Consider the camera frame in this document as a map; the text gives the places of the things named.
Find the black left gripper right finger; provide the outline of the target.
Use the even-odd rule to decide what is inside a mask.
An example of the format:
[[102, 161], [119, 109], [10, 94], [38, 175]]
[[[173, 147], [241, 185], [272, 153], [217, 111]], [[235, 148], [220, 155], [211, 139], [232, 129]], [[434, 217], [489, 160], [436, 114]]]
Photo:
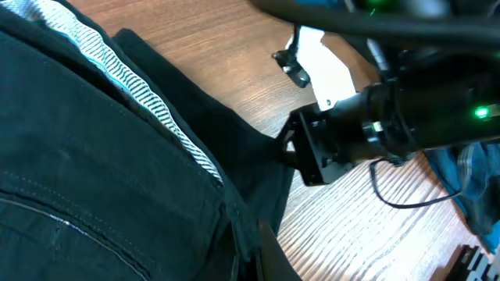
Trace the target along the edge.
[[270, 225], [262, 220], [258, 222], [260, 239], [259, 253], [256, 258], [258, 281], [301, 281], [292, 268], [288, 258], [277, 242]]

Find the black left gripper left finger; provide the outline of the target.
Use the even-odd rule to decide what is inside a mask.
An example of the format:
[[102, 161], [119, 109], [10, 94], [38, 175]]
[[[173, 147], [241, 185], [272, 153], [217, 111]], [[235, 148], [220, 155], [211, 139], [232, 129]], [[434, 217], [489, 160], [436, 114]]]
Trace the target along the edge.
[[230, 268], [230, 281], [244, 281], [245, 278], [243, 276], [244, 273], [244, 261], [242, 259], [241, 254], [236, 251], [233, 256], [233, 261]]

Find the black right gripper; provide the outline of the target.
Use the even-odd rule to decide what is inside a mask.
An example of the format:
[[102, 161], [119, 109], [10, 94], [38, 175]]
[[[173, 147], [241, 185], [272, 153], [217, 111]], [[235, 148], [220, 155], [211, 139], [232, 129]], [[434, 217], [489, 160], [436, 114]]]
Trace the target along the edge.
[[[297, 87], [305, 88], [310, 76], [297, 58], [300, 30], [295, 24], [287, 47], [272, 57]], [[306, 186], [322, 186], [335, 182], [359, 162], [388, 157], [383, 130], [376, 123], [384, 119], [382, 110], [390, 96], [388, 85], [375, 84], [326, 111], [310, 104], [290, 112], [277, 137], [283, 162], [299, 171]]]

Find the black shorts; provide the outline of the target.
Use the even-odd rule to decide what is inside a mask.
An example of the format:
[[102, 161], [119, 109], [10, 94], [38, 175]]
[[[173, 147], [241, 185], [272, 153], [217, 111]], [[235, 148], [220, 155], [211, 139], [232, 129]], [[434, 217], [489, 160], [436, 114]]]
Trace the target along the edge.
[[2, 2], [2, 279], [229, 280], [238, 251], [257, 280], [293, 173], [133, 31]]

